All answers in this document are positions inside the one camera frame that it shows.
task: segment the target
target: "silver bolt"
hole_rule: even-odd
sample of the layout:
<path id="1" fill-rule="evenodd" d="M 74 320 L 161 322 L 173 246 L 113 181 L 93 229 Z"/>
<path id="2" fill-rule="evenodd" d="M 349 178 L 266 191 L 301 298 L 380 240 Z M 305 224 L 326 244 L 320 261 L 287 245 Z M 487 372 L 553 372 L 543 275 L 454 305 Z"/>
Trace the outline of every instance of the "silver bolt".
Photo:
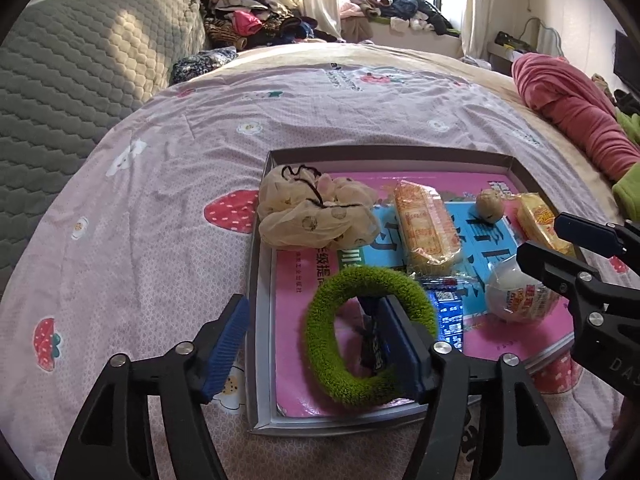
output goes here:
<path id="1" fill-rule="evenodd" d="M 433 349 L 438 354 L 448 354 L 449 352 L 451 352 L 451 345 L 446 341 L 436 341 L 433 344 Z"/>
<path id="2" fill-rule="evenodd" d="M 195 346 L 191 341 L 183 341 L 175 346 L 175 352 L 180 355 L 189 355 L 194 348 Z"/>
<path id="3" fill-rule="evenodd" d="M 109 359 L 109 364 L 114 368 L 120 368 L 126 362 L 127 356 L 124 354 L 116 354 L 111 359 Z"/>
<path id="4" fill-rule="evenodd" d="M 591 323 L 593 326 L 602 326 L 602 324 L 604 323 L 604 318 L 599 312 L 591 312 L 589 314 L 589 323 Z"/>
<path id="5" fill-rule="evenodd" d="M 505 354 L 502 356 L 502 360 L 507 366 L 518 366 L 520 364 L 520 359 L 516 354 Z"/>

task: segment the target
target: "rolled pink blanket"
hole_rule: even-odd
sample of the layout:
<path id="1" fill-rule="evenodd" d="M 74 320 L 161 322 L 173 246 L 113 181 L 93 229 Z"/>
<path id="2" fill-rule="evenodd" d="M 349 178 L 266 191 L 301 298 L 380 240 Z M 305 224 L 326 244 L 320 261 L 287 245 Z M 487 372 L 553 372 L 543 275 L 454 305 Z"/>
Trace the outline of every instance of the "rolled pink blanket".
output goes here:
<path id="1" fill-rule="evenodd" d="M 613 104 L 576 67 L 556 57 L 525 54 L 513 64 L 513 79 L 525 104 L 555 124 L 611 180 L 640 162 Z"/>

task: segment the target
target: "bed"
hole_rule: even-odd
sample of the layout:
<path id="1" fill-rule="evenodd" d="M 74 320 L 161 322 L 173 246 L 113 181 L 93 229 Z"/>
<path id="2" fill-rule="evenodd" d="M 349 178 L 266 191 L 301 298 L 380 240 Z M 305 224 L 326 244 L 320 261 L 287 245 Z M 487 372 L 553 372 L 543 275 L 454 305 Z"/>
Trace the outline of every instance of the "bed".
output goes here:
<path id="1" fill-rule="evenodd" d="M 68 431 L 109 356 L 162 354 L 244 291 L 250 210 L 268 151 L 340 143 L 507 153 L 558 209 L 620 221 L 610 185 L 522 105 L 510 78 L 380 46 L 244 52 L 156 94 L 111 129 L 53 201 L 15 268 L 0 305 L 0 428 L 36 480 L 53 478 Z M 247 208 L 236 212 L 238 224 L 205 213 L 224 200 Z M 639 285 L 608 260 L 588 261 L 606 281 Z M 42 352 L 40 331 L 49 342 Z M 546 400 L 578 477 L 597 478 L 622 398 L 563 359 L 559 373 L 570 387 Z M 239 391 L 204 407 L 230 479 L 402 477 L 415 424 L 340 438 L 248 434 L 242 366 L 241 354 L 234 372 Z M 160 476 L 173 478 L 159 403 L 151 403 L 150 417 Z M 477 420 L 472 408 L 459 478 L 470 472 Z"/>

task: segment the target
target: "green fuzzy ring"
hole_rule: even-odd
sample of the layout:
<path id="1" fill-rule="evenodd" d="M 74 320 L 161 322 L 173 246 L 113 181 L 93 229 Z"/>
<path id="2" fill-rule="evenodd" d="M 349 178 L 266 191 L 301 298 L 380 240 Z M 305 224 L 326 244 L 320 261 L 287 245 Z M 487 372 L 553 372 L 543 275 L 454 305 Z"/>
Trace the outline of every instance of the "green fuzzy ring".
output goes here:
<path id="1" fill-rule="evenodd" d="M 305 341 L 311 369 L 332 399 L 346 406 L 377 406 L 400 395 L 389 368 L 373 377 L 351 375 L 338 351 L 334 331 L 335 314 L 347 300 L 389 294 L 398 298 L 410 320 L 422 323 L 435 337 L 433 305 L 420 285 L 385 267 L 347 267 L 320 285 L 309 303 Z"/>

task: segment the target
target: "yellow snack package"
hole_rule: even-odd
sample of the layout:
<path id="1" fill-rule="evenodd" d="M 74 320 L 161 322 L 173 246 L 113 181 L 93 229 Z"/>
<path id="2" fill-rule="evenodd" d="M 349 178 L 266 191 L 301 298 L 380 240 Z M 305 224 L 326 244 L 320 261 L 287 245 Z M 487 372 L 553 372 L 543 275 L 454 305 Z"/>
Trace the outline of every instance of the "yellow snack package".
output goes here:
<path id="1" fill-rule="evenodd" d="M 555 215 L 545 201 L 537 193 L 517 195 L 520 201 L 518 222 L 530 240 L 567 254 L 574 255 L 574 247 L 556 234 L 554 229 Z"/>
<path id="2" fill-rule="evenodd" d="M 439 193 L 433 187 L 401 180 L 394 201 L 404 242 L 407 273 L 448 276 L 462 260 L 462 245 Z"/>

